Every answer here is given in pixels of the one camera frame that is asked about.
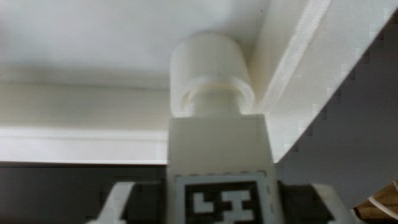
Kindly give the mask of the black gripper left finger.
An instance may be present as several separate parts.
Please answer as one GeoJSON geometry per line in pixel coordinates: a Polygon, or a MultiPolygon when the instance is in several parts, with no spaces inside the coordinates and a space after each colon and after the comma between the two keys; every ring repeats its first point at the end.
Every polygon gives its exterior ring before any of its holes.
{"type": "Polygon", "coordinates": [[[110,192],[106,195],[106,200],[98,212],[98,216],[90,219],[85,224],[128,224],[122,218],[122,213],[126,211],[128,201],[131,198],[131,192],[135,188],[142,185],[158,185],[158,181],[119,181],[114,183],[110,192]]]}

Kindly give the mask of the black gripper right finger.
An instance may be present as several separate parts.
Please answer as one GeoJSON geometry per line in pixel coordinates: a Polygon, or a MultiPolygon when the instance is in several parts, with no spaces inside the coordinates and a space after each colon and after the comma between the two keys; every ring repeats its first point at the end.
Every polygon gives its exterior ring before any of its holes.
{"type": "Polygon", "coordinates": [[[284,224],[366,224],[330,185],[279,184],[284,224]]]}

